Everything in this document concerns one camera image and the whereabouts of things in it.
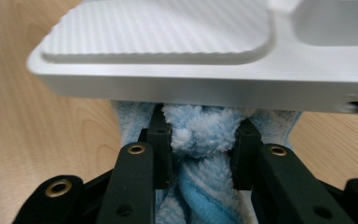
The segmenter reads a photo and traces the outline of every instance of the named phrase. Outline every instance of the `light blue towel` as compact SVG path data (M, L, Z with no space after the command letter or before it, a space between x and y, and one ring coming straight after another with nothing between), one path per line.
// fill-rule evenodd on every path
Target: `light blue towel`
M122 145L147 128L155 104L115 103ZM200 105L165 105L172 125L175 182L156 194L156 223L256 223L249 191L233 188L227 151L249 118L264 143L290 147L288 135L300 113Z

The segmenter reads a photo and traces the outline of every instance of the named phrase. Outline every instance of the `blue towel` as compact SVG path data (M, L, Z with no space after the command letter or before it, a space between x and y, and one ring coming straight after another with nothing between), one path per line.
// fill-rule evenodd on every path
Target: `blue towel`
M155 104L114 103L122 145L137 141ZM257 223L249 191L233 188L227 151L249 118L264 143L291 147L288 135L300 113L200 105L165 105L172 125L175 181L156 192L156 223Z

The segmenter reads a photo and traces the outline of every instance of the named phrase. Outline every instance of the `towel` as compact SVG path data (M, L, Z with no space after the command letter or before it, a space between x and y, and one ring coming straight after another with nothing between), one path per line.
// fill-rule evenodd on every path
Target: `towel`
M136 142L156 104L113 104L122 146ZM227 152L235 131L250 119L264 143L291 148L288 136L301 113L201 105L165 105L162 111L172 125L174 183L156 191L156 223L257 223L251 192L233 188Z

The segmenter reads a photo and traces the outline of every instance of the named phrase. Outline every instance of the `wooden surface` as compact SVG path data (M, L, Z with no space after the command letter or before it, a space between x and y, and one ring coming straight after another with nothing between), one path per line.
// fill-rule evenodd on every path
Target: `wooden surface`
M25 68L30 51L78 0L0 0L0 223L9 223L43 181L111 169L117 118L106 100L61 97ZM358 116L306 113L291 137L322 180L358 176Z

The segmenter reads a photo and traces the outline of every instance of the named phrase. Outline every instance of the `fluffy fabric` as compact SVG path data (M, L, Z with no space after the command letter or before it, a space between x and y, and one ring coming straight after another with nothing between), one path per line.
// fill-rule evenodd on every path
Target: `fluffy fabric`
M117 103L122 145L137 140L155 104ZM165 105L172 125L176 183L158 190L157 223L256 223L250 192L233 188L227 151L241 121L250 118L265 143L289 146L300 113L200 105Z

